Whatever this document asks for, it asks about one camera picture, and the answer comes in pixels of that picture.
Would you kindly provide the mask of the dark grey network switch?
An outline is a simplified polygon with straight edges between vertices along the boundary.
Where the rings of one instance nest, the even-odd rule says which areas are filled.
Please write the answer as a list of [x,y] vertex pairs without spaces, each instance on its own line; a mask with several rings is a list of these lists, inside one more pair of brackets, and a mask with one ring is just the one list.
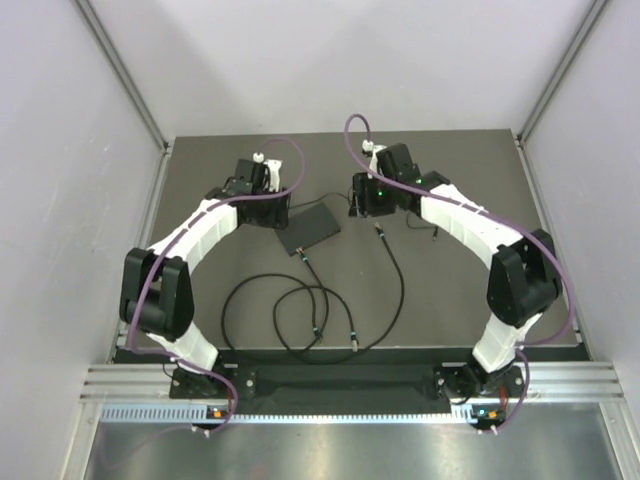
[[292,216],[288,226],[276,234],[287,254],[294,256],[340,232],[335,216],[324,203],[319,203]]

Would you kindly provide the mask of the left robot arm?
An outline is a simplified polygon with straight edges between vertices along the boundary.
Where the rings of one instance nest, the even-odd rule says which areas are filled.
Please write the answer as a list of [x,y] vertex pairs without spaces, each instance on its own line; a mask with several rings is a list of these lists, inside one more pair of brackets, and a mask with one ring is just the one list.
[[195,324],[191,276],[212,249],[242,225],[283,229],[290,193],[281,185],[282,162],[256,153],[240,159],[225,184],[210,190],[194,212],[167,237],[125,256],[119,317],[158,343],[160,355],[192,372],[205,396],[226,387],[216,366],[219,351]]

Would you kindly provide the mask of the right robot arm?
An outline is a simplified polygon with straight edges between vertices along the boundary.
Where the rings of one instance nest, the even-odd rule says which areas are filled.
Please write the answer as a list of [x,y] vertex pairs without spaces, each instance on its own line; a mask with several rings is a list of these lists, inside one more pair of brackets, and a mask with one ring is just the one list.
[[538,229],[523,235],[490,218],[436,171],[422,174],[402,143],[384,146],[365,140],[366,172],[353,177],[352,213],[376,217],[404,210],[445,231],[488,269],[486,301],[490,316],[457,379],[459,396],[487,396],[498,389],[531,328],[562,293],[549,260],[551,236]]

